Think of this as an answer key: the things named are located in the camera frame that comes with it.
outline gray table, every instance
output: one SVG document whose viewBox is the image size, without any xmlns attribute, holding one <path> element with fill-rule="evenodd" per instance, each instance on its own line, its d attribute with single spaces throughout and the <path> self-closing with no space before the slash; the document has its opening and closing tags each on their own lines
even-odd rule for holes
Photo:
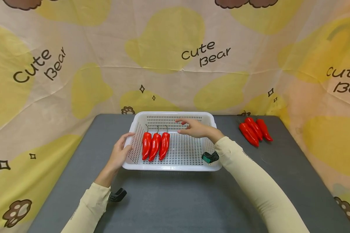
<svg viewBox="0 0 350 233">
<path fill-rule="evenodd" d="M 60 232 L 79 199 L 128 132 L 134 116 L 98 115 L 35 218 L 29 233 Z M 277 117 L 262 117 L 272 144 L 249 145 L 236 116 L 215 116 L 217 127 L 244 148 L 290 198 L 311 233 L 350 233 L 350 223 Z M 112 191 L 128 194 L 107 207 L 95 232 L 267 232 L 232 176 L 217 172 L 143 172 L 121 169 Z"/>
</svg>

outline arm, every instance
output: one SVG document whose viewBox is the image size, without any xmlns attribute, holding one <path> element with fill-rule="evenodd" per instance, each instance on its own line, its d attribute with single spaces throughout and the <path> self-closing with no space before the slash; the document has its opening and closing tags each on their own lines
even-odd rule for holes
<svg viewBox="0 0 350 233">
<path fill-rule="evenodd" d="M 270 233 L 309 232 L 280 186 L 236 142 L 225 137 L 220 130 L 202 125 L 197 120 L 176 121 L 190 124 L 179 133 L 197 138 L 208 137 L 215 144 L 220 162 L 258 210 Z"/>
<path fill-rule="evenodd" d="M 106 211 L 110 195 L 110 184 L 118 170 L 126 160 L 131 146 L 123 148 L 126 138 L 133 133 L 124 134 L 114 145 L 110 159 L 104 169 L 97 176 L 91 187 L 82 196 L 79 206 L 65 225 L 61 233 L 92 233 L 101 216 Z"/>
</svg>

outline hand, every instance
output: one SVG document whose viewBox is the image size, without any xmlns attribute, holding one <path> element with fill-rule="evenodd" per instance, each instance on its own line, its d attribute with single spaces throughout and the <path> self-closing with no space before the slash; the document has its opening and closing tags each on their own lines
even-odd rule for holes
<svg viewBox="0 0 350 233">
<path fill-rule="evenodd" d="M 116 171 L 121 168 L 123 163 L 126 161 L 128 153 L 130 152 L 130 150 L 132 150 L 131 145 L 127 145 L 126 147 L 124 147 L 124 143 L 126 143 L 126 139 L 128 137 L 133 135 L 135 135 L 135 133 L 126 133 L 123 134 L 121 138 L 119 138 L 119 140 L 113 147 L 110 159 L 106 164 L 106 169 L 109 169 L 110 171 Z"/>
<path fill-rule="evenodd" d="M 176 119 L 175 122 L 181 122 L 182 125 L 188 123 L 186 129 L 178 130 L 178 133 L 192 136 L 194 138 L 209 138 L 214 144 L 219 141 L 224 135 L 217 128 L 211 127 L 209 125 L 203 125 L 198 120 L 180 118 Z"/>
</svg>

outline left hand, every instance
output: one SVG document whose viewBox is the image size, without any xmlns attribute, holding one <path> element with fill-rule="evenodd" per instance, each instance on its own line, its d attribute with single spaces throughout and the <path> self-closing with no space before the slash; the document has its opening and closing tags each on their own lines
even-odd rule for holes
<svg viewBox="0 0 350 233">
<path fill-rule="evenodd" d="M 126 143 L 126 139 L 130 136 L 135 135 L 135 133 L 126 133 L 119 138 L 116 144 L 113 147 L 113 151 L 111 152 L 110 159 L 106 164 L 106 169 L 109 169 L 112 172 L 117 171 L 121 168 L 123 163 L 126 161 L 126 157 L 130 150 L 132 150 L 131 145 L 127 145 L 124 147 L 124 143 Z"/>
</svg>

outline green and black object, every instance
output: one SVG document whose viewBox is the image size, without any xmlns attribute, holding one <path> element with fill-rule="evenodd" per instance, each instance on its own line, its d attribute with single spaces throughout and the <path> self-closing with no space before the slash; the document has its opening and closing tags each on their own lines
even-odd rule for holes
<svg viewBox="0 0 350 233">
<path fill-rule="evenodd" d="M 216 151 L 213 154 L 205 152 L 202 154 L 202 159 L 207 163 L 212 163 L 219 159 L 219 155 Z"/>
</svg>

